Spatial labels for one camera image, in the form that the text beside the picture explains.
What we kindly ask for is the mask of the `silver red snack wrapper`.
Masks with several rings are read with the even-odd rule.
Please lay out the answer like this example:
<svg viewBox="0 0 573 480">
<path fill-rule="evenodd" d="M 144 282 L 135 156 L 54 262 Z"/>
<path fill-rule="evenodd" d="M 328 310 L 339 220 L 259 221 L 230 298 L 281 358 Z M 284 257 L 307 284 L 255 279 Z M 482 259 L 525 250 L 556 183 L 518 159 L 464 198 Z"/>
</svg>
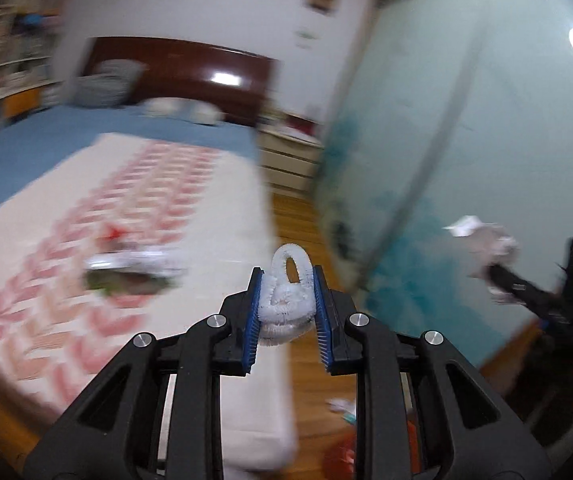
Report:
<svg viewBox="0 0 573 480">
<path fill-rule="evenodd" d="M 82 283 L 106 297 L 156 295 L 178 286 L 189 270 L 175 245 L 142 242 L 120 226 L 108 226 L 99 244 L 84 260 Z"/>
</svg>

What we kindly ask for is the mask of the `white paper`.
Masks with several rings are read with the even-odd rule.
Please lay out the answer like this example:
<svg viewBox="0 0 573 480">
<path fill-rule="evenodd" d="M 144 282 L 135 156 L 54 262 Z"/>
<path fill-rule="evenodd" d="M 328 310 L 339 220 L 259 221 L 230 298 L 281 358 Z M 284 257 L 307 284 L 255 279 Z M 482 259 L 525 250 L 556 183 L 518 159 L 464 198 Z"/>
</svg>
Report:
<svg viewBox="0 0 573 480">
<path fill-rule="evenodd" d="M 496 304 L 517 304 L 518 300 L 498 285 L 493 284 L 489 276 L 493 264 L 510 266 L 519 253 L 517 240 L 497 223 L 485 223 L 476 216 L 464 216 L 445 226 L 457 240 L 462 240 L 466 249 L 476 262 L 472 278 L 479 278 L 486 284 L 487 290 Z"/>
</svg>

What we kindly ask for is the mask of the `white paper scrap on floor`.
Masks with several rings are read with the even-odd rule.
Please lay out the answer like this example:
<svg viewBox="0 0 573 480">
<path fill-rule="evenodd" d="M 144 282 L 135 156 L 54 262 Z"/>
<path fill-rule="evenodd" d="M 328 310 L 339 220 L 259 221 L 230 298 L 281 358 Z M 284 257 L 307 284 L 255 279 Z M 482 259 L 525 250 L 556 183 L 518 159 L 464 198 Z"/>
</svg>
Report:
<svg viewBox="0 0 573 480">
<path fill-rule="evenodd" d="M 325 403 L 332 413 L 341 414 L 347 424 L 356 424 L 357 402 L 355 400 L 332 398 L 327 399 Z"/>
</svg>

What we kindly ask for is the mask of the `white striped pillow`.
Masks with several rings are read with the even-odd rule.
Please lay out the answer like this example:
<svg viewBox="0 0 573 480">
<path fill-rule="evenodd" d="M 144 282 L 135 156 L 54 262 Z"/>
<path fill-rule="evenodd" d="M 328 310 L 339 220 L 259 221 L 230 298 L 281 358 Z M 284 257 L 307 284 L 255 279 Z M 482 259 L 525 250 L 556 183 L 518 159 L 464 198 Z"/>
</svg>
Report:
<svg viewBox="0 0 573 480">
<path fill-rule="evenodd" d="M 182 98 L 153 98 L 141 103 L 146 116 L 174 118 L 203 126 L 219 126 L 224 112 L 216 105 Z"/>
</svg>

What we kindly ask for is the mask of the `dark red wooden headboard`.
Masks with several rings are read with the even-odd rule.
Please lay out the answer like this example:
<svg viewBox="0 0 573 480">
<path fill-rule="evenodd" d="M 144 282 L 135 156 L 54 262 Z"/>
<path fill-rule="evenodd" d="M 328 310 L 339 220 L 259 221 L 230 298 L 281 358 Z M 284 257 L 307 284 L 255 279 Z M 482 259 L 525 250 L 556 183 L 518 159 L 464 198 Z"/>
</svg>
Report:
<svg viewBox="0 0 573 480">
<path fill-rule="evenodd" d="M 257 125 L 278 62 L 273 58 L 202 42 L 151 37 L 96 37 L 85 65 L 87 76 L 108 60 L 137 61 L 146 70 L 128 96 L 129 104 L 153 98 L 212 103 L 227 122 Z"/>
</svg>

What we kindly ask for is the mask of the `beige bedside drawer cabinet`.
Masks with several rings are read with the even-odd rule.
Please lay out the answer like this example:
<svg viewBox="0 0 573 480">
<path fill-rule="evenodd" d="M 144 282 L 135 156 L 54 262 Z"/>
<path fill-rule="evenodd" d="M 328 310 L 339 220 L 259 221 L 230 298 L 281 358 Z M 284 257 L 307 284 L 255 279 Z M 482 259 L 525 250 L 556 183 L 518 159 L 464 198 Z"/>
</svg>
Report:
<svg viewBox="0 0 573 480">
<path fill-rule="evenodd" d="M 303 133 L 264 125 L 257 130 L 260 166 L 273 193 L 306 197 L 317 173 L 323 145 Z"/>
</svg>

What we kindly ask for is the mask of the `glass sliding wardrobe door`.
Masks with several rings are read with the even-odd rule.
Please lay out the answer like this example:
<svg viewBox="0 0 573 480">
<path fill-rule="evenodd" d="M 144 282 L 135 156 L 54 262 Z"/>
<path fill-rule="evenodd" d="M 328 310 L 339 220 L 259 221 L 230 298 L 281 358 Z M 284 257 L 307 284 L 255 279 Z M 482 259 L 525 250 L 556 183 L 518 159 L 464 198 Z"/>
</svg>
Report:
<svg viewBox="0 0 573 480">
<path fill-rule="evenodd" d="M 544 288 L 573 237 L 573 0 L 385 0 L 325 140 L 315 204 L 341 284 L 394 330 L 440 330 L 480 364 L 529 321 L 463 240 L 518 242 Z"/>
</svg>

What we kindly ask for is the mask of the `bed with patterned cover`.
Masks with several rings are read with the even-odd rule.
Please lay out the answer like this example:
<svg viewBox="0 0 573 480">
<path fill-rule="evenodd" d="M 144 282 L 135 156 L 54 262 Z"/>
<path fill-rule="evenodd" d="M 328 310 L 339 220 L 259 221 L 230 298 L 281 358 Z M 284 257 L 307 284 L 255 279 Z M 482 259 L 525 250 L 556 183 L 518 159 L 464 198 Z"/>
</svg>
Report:
<svg viewBox="0 0 573 480">
<path fill-rule="evenodd" d="M 0 130 L 0 394 L 47 427 L 135 334 L 178 334 L 277 247 L 250 128 L 58 106 Z M 152 294 L 95 292 L 115 235 L 169 252 Z"/>
</svg>

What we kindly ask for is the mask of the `white wall hook ornament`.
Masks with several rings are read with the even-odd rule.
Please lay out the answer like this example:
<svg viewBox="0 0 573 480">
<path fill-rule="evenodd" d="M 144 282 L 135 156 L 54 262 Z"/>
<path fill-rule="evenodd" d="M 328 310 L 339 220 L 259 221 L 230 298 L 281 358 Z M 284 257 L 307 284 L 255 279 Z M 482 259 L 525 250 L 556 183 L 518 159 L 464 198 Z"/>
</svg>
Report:
<svg viewBox="0 0 573 480">
<path fill-rule="evenodd" d="M 311 49 L 312 46 L 315 44 L 315 40 L 318 39 L 318 36 L 307 28 L 297 29 L 296 32 L 294 32 L 294 35 L 295 35 L 295 44 L 300 49 L 306 49 L 306 50 Z"/>
</svg>

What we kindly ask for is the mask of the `grey checked pillow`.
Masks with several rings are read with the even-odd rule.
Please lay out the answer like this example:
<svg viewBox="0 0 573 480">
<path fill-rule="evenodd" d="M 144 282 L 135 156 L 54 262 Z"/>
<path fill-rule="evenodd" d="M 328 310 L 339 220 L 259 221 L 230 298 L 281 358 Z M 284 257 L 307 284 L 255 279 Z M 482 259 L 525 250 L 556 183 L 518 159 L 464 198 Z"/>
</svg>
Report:
<svg viewBox="0 0 573 480">
<path fill-rule="evenodd" d="M 103 61 L 91 75 L 77 78 L 72 103 L 88 108 L 123 105 L 147 69 L 146 64 L 126 58 Z"/>
</svg>

